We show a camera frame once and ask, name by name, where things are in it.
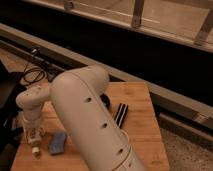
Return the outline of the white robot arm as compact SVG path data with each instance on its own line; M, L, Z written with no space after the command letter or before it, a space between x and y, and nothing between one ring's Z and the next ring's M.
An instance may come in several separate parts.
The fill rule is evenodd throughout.
M109 84L100 66L65 71L47 86L33 86L16 97L24 127L39 140L42 106L50 101L90 171L146 171L143 162L101 101Z

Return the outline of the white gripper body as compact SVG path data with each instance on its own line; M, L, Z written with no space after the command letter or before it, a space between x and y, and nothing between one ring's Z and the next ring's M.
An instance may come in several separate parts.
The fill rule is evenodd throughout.
M45 134L42 117L35 120L28 120L22 117L22 125L27 140L41 140Z

